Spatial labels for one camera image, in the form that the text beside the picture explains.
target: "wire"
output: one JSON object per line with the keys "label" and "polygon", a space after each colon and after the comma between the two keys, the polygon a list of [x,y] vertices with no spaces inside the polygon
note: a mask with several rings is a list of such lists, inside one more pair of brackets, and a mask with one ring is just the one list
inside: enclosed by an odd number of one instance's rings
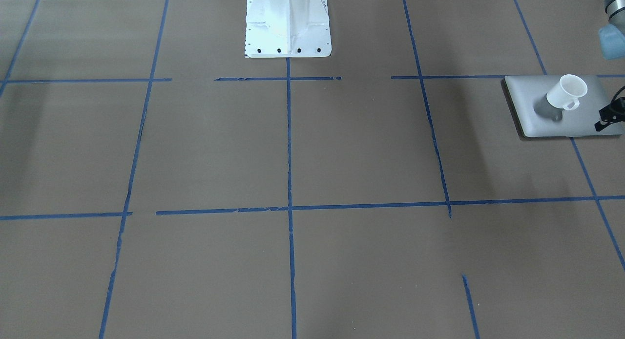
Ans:
{"label": "wire", "polygon": [[616,95],[614,95],[614,97],[612,97],[612,101],[610,101],[610,102],[611,102],[611,103],[612,103],[612,102],[614,102],[614,101],[616,100],[616,97],[618,97],[618,96],[619,96],[619,94],[620,94],[621,92],[623,92],[623,90],[625,90],[625,86],[621,87],[621,89],[620,89],[620,90],[618,90],[618,91],[616,92]]}

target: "mug handle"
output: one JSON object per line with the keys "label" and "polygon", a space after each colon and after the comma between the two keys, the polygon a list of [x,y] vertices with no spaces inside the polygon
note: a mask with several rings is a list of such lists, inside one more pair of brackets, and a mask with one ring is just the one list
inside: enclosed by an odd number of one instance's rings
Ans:
{"label": "mug handle", "polygon": [[577,107],[580,107],[580,100],[579,99],[573,99],[573,106],[569,107],[569,106],[564,106],[565,110],[574,110]]}

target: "gray floor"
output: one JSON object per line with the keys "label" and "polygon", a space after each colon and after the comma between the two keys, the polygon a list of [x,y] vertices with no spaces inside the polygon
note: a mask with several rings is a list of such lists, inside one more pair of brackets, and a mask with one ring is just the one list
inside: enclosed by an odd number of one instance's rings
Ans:
{"label": "gray floor", "polygon": [[614,93],[602,1],[329,0],[286,61],[245,0],[0,0],[0,338],[622,338],[625,138],[500,85]]}

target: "white robot part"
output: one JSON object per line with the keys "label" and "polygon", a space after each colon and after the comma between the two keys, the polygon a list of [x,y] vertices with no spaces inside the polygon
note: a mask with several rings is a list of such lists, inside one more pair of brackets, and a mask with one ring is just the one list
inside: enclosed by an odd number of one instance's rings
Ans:
{"label": "white robot part", "polygon": [[328,0],[248,0],[245,56],[327,57]]}

